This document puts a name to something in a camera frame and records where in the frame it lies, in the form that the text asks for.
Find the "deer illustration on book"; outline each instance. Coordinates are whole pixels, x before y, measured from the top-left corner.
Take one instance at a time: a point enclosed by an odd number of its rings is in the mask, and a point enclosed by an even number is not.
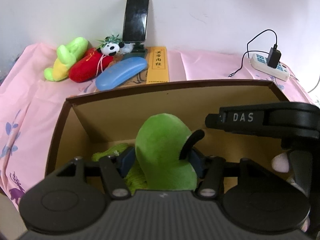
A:
[[[18,200],[24,195],[24,189],[21,187],[21,183],[18,180],[15,172],[13,174],[10,173],[10,178],[18,186],[18,188],[12,188],[9,190],[11,200],[15,200],[16,204],[18,205]]]

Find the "charger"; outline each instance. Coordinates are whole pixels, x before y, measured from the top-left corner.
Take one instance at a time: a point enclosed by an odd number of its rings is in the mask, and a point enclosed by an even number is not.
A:
[[[269,56],[267,59],[267,65],[271,68],[277,68],[278,63],[280,62],[281,52],[277,50],[277,44],[270,49]]]

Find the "black phone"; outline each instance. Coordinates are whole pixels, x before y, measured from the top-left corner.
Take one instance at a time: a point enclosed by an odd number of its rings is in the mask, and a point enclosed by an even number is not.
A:
[[[122,36],[125,43],[146,40],[148,8],[149,0],[127,0]]]

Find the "panda head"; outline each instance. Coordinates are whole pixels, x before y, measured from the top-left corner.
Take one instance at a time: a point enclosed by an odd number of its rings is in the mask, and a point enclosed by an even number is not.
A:
[[[121,41],[119,43],[108,42],[103,47],[101,47],[101,53],[107,56],[114,56],[120,50],[120,48],[124,47],[124,43]]]

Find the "blue case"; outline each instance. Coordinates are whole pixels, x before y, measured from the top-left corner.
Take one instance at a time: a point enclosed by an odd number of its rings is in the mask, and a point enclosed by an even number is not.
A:
[[[147,61],[142,57],[131,57],[119,61],[106,68],[96,78],[96,87],[100,91],[113,89],[147,68],[147,65]]]

